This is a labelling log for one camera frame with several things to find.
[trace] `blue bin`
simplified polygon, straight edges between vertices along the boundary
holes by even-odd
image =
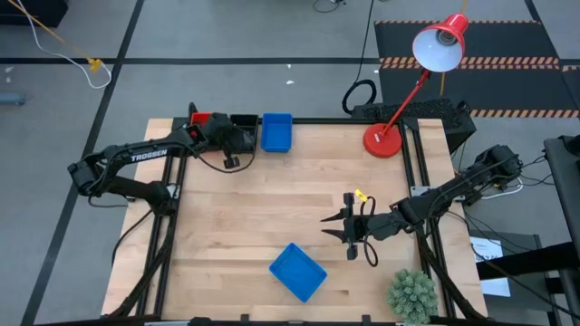
[[[288,247],[270,265],[270,272],[301,302],[308,302],[327,274],[296,244]]]
[[[264,113],[260,146],[266,152],[286,153],[292,147],[292,114]]]

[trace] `wooden tabletop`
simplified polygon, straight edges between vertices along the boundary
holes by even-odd
[[[145,139],[164,137],[170,127],[171,120],[150,120]],[[376,197],[377,212],[388,212],[389,204],[409,194],[402,154],[368,154],[362,142],[366,127],[295,124],[290,152],[259,149],[253,165],[233,175],[189,158],[162,318],[237,321],[248,313],[252,321],[360,321],[361,315],[371,314],[373,321],[399,321],[386,302],[387,287],[400,269],[421,269],[414,235],[372,239],[379,255],[378,267],[372,268],[362,248],[359,258],[349,262],[345,244],[320,232],[342,228],[340,221],[319,221],[343,207],[345,192],[359,188]],[[440,120],[420,120],[420,136],[432,185],[453,178]],[[409,143],[416,163],[410,133]],[[217,166],[223,159],[221,153],[206,153],[204,158]],[[163,165],[164,159],[142,162],[135,178],[161,180]],[[416,164],[414,170],[419,178]],[[177,175],[176,163],[172,175]],[[143,201],[130,204],[122,232],[148,209]],[[463,215],[459,204],[451,210]],[[151,227],[152,218],[119,248],[103,313],[114,310],[139,280]],[[487,315],[464,223],[446,215],[440,220],[440,233],[450,277]],[[328,272],[308,303],[301,303],[268,270],[289,243],[299,245]],[[152,312],[157,280],[150,288],[147,312]],[[440,295],[440,316],[444,315]]]

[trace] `yellow cable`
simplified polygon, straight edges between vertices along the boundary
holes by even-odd
[[[46,32],[48,32],[50,35],[54,36],[55,39],[59,40],[60,42],[62,42],[63,44],[69,46],[70,48],[72,48],[74,51],[76,51],[78,54],[80,54],[82,57],[84,57],[87,62],[89,63],[94,63],[97,61],[94,61],[93,59],[91,59],[91,57],[89,56],[89,54],[83,52],[81,49],[77,48],[74,45],[70,45],[67,44],[63,38],[61,38],[59,35],[57,35],[55,32],[53,32],[50,28],[46,27],[43,23],[39,22],[38,19],[34,18],[34,16],[32,16],[31,14],[28,14],[28,12],[26,11],[26,9],[22,8],[19,4],[15,3],[13,0],[8,0],[8,2],[15,6],[16,8],[18,8],[18,10],[20,10],[21,12],[23,12],[25,15],[27,15],[28,17],[30,17],[30,19],[32,19],[35,23],[37,23],[39,26],[41,26]]]
[[[463,5],[461,5],[461,9],[459,10],[460,13],[465,14],[465,11],[468,9],[468,0],[463,0]],[[445,72],[441,74],[441,88],[439,90],[439,96],[443,96],[443,92],[445,91]]]

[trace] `orange striped border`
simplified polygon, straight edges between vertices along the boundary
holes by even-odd
[[[441,20],[387,20],[387,21],[375,21],[374,24],[437,24],[441,23]],[[506,21],[494,21],[494,20],[472,20],[469,21],[470,24],[542,24],[535,20],[506,20]]]
[[[471,110],[477,118],[577,118],[578,110]]]
[[[381,58],[381,69],[419,69],[421,66],[413,57]],[[560,70],[560,60],[555,57],[464,57],[457,69],[494,69],[494,70]],[[580,69],[577,66],[564,66],[567,70]]]

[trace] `green plant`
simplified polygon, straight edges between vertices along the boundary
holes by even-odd
[[[409,325],[429,323],[429,316],[437,315],[435,283],[424,272],[400,270],[392,279],[387,302],[392,312]]]

